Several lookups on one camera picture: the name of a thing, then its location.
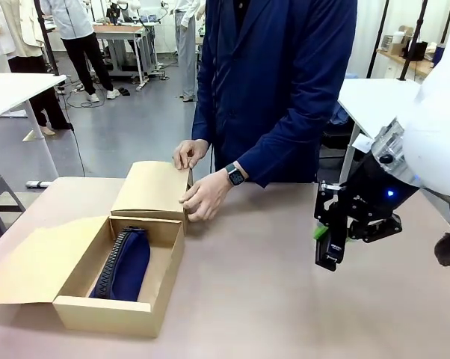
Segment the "person's right hand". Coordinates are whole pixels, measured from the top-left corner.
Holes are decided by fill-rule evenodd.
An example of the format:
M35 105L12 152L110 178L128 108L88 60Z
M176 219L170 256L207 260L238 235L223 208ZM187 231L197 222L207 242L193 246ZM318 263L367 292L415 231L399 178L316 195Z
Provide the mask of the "person's right hand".
M199 160L205 157L208 149L209 143L203 139L182 141L173 151L175 169L193 169Z

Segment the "person's left hand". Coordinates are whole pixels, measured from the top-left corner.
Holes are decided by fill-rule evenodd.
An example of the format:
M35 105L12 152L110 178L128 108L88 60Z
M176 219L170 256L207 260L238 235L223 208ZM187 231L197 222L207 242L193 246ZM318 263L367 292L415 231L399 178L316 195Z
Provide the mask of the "person's left hand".
M232 184L225 169L219 170L195 182L179 202L191 222L214 218Z

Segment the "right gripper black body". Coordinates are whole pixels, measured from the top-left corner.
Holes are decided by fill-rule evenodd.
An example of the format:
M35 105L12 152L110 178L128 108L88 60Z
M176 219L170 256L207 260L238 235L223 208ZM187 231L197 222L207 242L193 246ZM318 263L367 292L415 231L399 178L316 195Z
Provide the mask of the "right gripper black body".
M418 191L387 173L368 153L339 192L339 209L356 221L369 223L385 219Z

